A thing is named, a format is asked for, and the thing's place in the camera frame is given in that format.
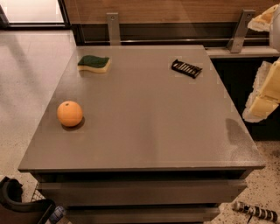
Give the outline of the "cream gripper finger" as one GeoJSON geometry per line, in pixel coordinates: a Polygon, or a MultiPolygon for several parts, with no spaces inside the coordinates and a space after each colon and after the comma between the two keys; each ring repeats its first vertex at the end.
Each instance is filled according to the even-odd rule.
{"type": "Polygon", "coordinates": [[[275,4],[264,11],[262,14],[252,18],[248,23],[248,28],[257,32],[268,32],[270,30],[272,18],[277,7],[278,5],[275,4]]]}
{"type": "Polygon", "coordinates": [[[280,105],[280,59],[274,63],[264,61],[258,68],[253,91],[248,96],[242,118],[259,123],[268,118],[280,105]]]}

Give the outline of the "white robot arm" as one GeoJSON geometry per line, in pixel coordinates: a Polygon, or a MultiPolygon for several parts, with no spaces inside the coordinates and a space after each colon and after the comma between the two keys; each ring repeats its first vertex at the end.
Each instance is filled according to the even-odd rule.
{"type": "MultiPolygon", "coordinates": [[[[268,8],[248,23],[255,31],[269,32],[269,46],[280,52],[280,5],[268,8]]],[[[266,119],[280,105],[280,59],[264,61],[258,68],[253,91],[248,96],[242,118],[249,123],[266,119]]]]}

